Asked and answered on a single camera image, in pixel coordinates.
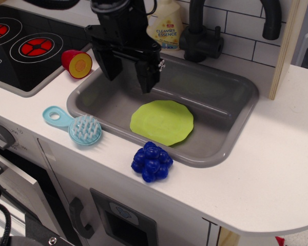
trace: blue brush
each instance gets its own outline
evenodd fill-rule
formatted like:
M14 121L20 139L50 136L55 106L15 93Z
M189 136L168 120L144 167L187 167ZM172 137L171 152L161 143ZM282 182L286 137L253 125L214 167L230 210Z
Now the blue brush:
M68 127L72 140L80 145L92 145L102 135L102 128L93 116L73 118L57 106L47 108L43 114L45 121L54 127Z

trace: black faucet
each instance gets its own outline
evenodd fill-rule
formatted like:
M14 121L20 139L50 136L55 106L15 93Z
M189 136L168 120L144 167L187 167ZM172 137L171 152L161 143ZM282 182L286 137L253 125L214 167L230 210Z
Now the black faucet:
M207 32L203 26L203 8L205 0L190 0L189 26L180 36L180 49L185 50L184 58L192 62L202 62L206 57L217 59L224 45L220 37L220 27L216 26L214 35ZM282 10L279 0L260 0L266 14L262 36L268 40L278 39Z

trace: plastic plate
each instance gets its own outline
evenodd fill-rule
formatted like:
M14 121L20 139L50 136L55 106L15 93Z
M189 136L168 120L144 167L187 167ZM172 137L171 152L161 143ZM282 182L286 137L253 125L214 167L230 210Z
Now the plastic plate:
M166 146L183 141L193 127L190 111L172 100L156 100L140 106L130 123L132 132Z

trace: stove top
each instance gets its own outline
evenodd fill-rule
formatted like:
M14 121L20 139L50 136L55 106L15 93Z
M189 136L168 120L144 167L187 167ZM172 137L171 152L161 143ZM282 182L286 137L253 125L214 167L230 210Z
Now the stove top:
M0 6L0 87L35 95L64 70L62 53L89 41L83 27Z

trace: gray sink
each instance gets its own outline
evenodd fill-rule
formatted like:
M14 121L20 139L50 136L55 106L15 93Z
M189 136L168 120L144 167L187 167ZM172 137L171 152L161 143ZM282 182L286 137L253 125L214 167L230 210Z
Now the gray sink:
M143 146L150 139L130 130L132 114L154 100L174 100L194 116L194 129L170 147L156 143L181 163L212 167L225 160L258 101L258 90L248 79L161 54L166 67L160 82L142 94L134 64L123 61L123 72L109 81L100 69L78 86L67 100L74 116L93 115L104 131Z

